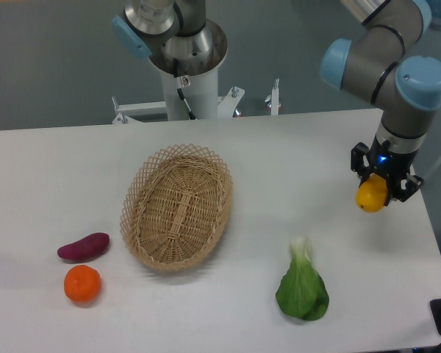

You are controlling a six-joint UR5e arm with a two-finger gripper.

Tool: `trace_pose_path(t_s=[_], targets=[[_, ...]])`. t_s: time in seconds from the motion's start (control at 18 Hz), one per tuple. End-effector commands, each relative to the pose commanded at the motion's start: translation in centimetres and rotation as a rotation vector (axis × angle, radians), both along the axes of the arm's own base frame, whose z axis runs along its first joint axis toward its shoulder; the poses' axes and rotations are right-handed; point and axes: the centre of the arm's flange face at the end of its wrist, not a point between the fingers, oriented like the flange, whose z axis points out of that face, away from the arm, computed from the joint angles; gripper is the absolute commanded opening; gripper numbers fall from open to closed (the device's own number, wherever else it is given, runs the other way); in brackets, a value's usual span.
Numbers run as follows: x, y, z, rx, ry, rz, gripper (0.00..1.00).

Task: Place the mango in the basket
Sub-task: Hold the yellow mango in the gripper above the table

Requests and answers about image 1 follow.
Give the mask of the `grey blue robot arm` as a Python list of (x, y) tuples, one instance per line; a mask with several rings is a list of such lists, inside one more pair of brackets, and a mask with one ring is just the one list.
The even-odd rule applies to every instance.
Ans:
[[(373, 143), (351, 150), (360, 179), (356, 204), (374, 213), (404, 202), (422, 186), (412, 162), (441, 107), (441, 62), (407, 55), (431, 23), (425, 1), (346, 1), (366, 32), (327, 48), (320, 78), (382, 111)], [(218, 98), (218, 68), (227, 53), (223, 30), (204, 1), (129, 1), (112, 20), (119, 42), (159, 71), (168, 118), (231, 118), (240, 94)]]

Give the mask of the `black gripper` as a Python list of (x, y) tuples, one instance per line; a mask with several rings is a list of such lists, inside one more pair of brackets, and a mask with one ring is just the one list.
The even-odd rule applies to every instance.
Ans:
[(406, 202), (424, 185), (424, 178), (409, 174), (416, 152), (400, 154), (384, 149), (374, 138), (370, 149), (359, 142), (351, 150), (351, 170), (356, 173), (359, 183), (366, 182), (370, 173), (385, 179), (387, 196), (384, 206), (391, 201)]

